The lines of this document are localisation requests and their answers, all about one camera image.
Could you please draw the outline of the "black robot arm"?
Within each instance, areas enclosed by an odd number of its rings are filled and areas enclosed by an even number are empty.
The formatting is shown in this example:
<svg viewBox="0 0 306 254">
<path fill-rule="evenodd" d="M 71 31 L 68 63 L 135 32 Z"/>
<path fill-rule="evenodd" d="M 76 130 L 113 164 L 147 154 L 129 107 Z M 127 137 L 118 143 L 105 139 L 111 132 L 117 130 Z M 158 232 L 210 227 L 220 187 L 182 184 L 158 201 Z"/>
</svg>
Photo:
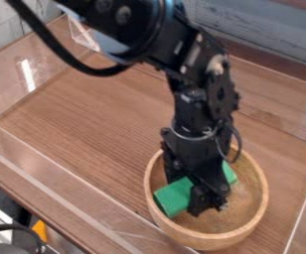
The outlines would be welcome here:
<svg viewBox="0 0 306 254">
<path fill-rule="evenodd" d="M 182 209 L 200 215 L 220 210 L 230 193 L 225 165 L 240 139 L 232 114 L 240 96 L 229 75 L 229 54 L 192 24 L 177 0 L 55 0 L 94 30 L 117 70 L 146 63 L 165 72 L 174 101 L 172 125 L 161 129 L 169 186 L 182 185 Z"/>
</svg>

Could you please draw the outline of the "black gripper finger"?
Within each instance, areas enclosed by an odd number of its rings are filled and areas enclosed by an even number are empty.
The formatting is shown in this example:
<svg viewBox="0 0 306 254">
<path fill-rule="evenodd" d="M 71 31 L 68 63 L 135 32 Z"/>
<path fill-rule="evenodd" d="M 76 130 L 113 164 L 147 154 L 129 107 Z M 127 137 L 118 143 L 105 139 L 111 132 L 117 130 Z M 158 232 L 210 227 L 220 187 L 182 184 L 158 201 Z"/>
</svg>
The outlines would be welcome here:
<svg viewBox="0 0 306 254">
<path fill-rule="evenodd" d="M 202 186 L 190 188 L 190 200 L 186 211 L 198 217 L 208 209 L 222 211 L 228 204 L 229 190 L 214 192 Z"/>
<path fill-rule="evenodd" d="M 168 155 L 164 156 L 164 171 L 169 184 L 188 175 L 182 163 Z"/>
</svg>

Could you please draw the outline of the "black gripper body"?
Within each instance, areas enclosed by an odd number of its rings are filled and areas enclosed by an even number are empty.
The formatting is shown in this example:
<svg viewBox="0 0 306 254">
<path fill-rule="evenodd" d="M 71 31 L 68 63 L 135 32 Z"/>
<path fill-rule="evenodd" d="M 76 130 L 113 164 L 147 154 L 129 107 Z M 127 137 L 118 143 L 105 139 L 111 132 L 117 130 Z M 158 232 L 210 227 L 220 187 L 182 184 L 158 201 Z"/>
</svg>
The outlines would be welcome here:
<svg viewBox="0 0 306 254">
<path fill-rule="evenodd" d="M 176 127 L 166 127 L 161 137 L 164 156 L 182 163 L 194 186 L 230 192 L 224 164 L 232 164 L 240 157 L 241 141 L 234 127 L 224 124 L 216 129 L 202 129 L 201 133 L 181 133 Z"/>
</svg>

